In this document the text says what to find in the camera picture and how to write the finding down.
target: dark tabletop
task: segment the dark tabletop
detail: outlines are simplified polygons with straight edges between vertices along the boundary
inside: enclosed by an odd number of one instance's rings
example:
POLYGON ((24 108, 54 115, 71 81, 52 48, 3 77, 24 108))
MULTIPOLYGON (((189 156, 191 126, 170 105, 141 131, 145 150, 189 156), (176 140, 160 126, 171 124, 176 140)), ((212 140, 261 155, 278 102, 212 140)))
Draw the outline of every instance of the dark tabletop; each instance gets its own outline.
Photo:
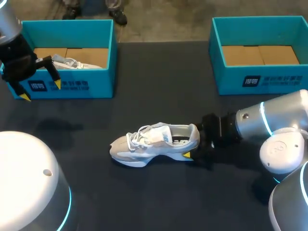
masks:
POLYGON ((109 144, 157 122, 189 124, 270 96, 219 96, 207 42, 122 43, 115 97, 14 100, 0 83, 0 129, 27 132, 54 152, 79 209, 80 231, 272 231, 257 148, 220 152, 212 171, 157 157, 145 168, 111 160, 109 144))

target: white sneaker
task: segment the white sneaker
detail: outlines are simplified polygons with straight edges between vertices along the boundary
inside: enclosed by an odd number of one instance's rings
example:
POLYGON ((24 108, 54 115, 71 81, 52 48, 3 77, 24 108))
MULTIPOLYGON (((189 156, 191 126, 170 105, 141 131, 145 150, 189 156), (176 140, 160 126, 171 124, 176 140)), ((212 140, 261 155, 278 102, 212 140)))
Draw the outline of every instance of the white sneaker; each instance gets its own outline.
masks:
POLYGON ((200 134, 194 124, 158 123, 127 133, 111 144, 110 155, 131 167, 144 167, 154 157, 166 155, 178 161, 190 161, 188 152, 197 148, 200 134))
POLYGON ((55 54, 52 57, 53 65, 57 70, 59 69, 101 69, 100 66, 95 66, 91 64, 83 64, 71 58, 63 58, 55 54))

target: sneaker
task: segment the sneaker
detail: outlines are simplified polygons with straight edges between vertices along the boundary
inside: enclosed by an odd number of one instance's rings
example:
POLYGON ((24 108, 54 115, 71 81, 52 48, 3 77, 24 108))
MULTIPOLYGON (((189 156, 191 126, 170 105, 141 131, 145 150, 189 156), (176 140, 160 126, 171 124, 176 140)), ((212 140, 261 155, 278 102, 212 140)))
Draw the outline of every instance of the sneaker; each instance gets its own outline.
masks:
POLYGON ((57 70, 59 69, 101 69, 100 66, 91 65, 91 64, 83 64, 81 62, 76 61, 71 58, 64 58, 55 54, 52 57, 53 65, 57 70))
POLYGON ((200 134, 194 124, 158 123, 118 138, 110 145, 110 155, 130 167, 144 167, 158 155, 190 161, 189 151, 197 148, 199 142, 200 134))
POLYGON ((81 8, 80 7, 68 7, 66 9, 65 15, 63 15, 63 20, 74 20, 76 17, 81 15, 81 8))
POLYGON ((125 26, 127 24, 127 18, 121 9, 109 11, 109 15, 113 17, 114 21, 120 26, 125 26))

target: shoe insole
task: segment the shoe insole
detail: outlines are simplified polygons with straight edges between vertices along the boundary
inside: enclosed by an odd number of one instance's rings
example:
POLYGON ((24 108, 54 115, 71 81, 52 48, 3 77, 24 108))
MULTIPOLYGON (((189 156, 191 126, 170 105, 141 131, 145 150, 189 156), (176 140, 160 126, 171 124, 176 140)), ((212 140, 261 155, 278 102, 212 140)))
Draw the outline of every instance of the shoe insole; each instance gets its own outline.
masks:
POLYGON ((182 145, 189 141, 189 137, 187 136, 172 136, 172 144, 173 145, 182 145))

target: floor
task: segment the floor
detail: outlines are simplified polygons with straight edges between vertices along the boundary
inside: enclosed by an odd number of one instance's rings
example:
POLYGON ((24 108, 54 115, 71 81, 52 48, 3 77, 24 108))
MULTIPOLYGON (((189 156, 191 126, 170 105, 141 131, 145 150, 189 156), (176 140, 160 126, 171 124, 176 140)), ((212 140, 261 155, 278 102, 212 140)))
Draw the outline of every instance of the floor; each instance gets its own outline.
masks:
MULTIPOLYGON (((81 0, 85 19, 108 18, 104 0, 81 0)), ((10 0, 21 20, 61 19, 61 0, 10 0)), ((307 0, 123 0, 126 27, 119 42, 207 40, 215 16, 303 15, 307 0)))

